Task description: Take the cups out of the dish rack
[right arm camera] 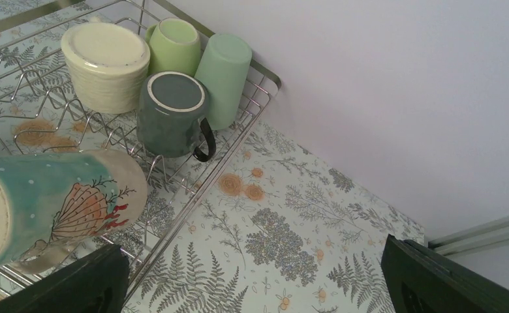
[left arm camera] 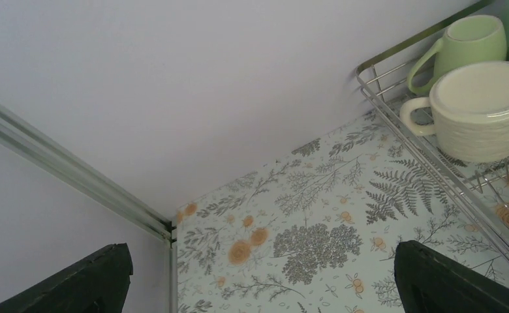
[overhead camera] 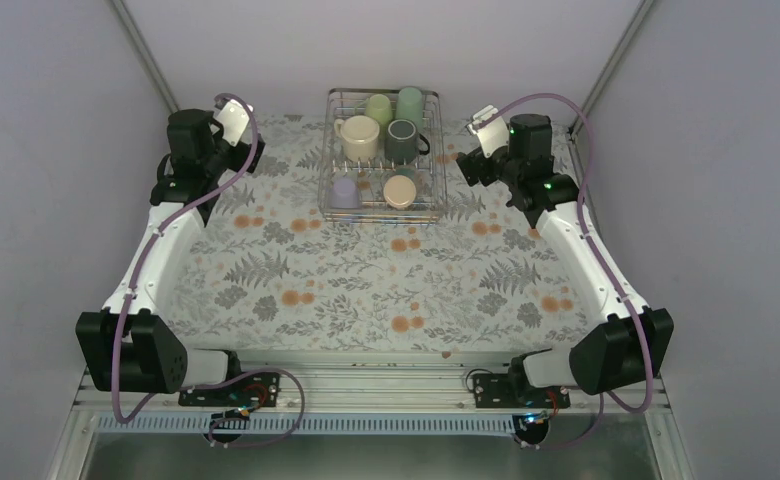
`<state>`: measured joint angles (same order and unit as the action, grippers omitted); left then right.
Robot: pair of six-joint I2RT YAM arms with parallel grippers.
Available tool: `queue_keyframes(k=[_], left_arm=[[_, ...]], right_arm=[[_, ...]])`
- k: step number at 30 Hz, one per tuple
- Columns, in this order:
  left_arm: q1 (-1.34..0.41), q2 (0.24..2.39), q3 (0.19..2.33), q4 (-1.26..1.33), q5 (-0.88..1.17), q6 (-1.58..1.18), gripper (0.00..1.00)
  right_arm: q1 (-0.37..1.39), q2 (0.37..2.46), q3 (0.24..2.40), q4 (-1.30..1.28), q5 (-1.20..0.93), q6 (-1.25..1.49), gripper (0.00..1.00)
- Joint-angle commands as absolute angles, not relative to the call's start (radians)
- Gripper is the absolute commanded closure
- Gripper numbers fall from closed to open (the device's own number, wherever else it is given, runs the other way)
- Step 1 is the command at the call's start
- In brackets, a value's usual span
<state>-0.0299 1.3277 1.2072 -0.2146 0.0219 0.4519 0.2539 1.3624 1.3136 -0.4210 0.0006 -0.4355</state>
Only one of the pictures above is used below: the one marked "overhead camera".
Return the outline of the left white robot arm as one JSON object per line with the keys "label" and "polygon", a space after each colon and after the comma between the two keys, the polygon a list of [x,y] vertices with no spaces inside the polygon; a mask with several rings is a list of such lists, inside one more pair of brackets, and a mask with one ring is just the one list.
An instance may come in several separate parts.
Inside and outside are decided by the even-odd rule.
{"label": "left white robot arm", "polygon": [[167,320],[179,276],[208,224],[226,171],[250,173],[264,148],[247,131],[248,109],[234,100],[186,109],[167,124],[143,238],[123,279],[100,310],[80,315],[75,333],[96,389],[174,393],[204,384],[221,405],[236,402],[244,377],[224,351],[185,346]]}

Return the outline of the cream mug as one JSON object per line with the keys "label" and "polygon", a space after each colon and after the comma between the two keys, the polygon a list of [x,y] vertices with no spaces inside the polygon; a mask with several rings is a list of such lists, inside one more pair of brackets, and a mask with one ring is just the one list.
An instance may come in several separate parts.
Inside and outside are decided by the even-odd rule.
{"label": "cream mug", "polygon": [[347,160],[362,162],[377,156],[381,129],[375,119],[365,115],[339,118],[334,121],[333,127]]}

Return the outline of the mint green tumbler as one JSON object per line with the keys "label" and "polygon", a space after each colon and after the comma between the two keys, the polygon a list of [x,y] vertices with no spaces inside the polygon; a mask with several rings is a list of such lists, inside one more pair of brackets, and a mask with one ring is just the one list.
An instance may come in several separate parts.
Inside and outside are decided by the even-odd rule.
{"label": "mint green tumbler", "polygon": [[404,87],[397,94],[395,118],[412,122],[418,130],[424,128],[424,94],[412,86]]}

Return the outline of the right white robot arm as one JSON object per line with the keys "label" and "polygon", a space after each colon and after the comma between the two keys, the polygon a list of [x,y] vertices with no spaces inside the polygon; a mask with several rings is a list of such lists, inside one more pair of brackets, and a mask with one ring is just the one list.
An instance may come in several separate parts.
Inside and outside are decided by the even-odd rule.
{"label": "right white robot arm", "polygon": [[458,157],[471,186],[506,185],[521,211],[562,263],[592,330],[571,347],[552,347],[513,360],[510,399],[531,407],[547,387],[575,385],[598,395],[654,379],[673,333],[664,309],[653,309],[625,279],[579,200],[575,180],[556,172],[552,126],[545,115],[505,120],[492,106],[468,126],[480,145]]}

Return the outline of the light green cup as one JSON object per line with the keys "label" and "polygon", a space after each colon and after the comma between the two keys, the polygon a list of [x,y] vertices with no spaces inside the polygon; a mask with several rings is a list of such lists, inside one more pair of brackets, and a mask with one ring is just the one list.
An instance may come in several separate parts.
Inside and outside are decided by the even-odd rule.
{"label": "light green cup", "polygon": [[364,115],[375,120],[382,130],[394,119],[393,105],[385,94],[373,94],[365,103]]}

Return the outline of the lilac cup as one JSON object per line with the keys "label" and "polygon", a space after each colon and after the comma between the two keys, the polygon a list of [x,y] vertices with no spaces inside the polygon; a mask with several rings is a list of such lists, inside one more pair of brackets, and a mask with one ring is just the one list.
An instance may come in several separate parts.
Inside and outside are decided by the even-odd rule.
{"label": "lilac cup", "polygon": [[359,190],[352,178],[341,177],[333,182],[329,205],[334,209],[358,209],[361,206]]}

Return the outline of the coral pattern mug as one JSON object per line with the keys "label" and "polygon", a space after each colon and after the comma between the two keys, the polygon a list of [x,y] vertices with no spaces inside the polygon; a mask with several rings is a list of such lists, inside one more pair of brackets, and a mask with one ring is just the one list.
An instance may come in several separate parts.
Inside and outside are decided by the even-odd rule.
{"label": "coral pattern mug", "polygon": [[411,168],[400,168],[385,181],[382,195],[386,204],[397,210],[411,207],[417,197],[416,173]]}

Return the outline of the dark grey mug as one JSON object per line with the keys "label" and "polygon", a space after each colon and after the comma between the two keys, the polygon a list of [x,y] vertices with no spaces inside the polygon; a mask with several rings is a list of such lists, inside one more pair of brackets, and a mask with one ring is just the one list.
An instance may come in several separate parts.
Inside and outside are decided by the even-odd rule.
{"label": "dark grey mug", "polygon": [[428,155],[431,145],[419,132],[417,126],[407,119],[391,121],[384,140],[385,158],[394,164],[410,164],[421,156]]}

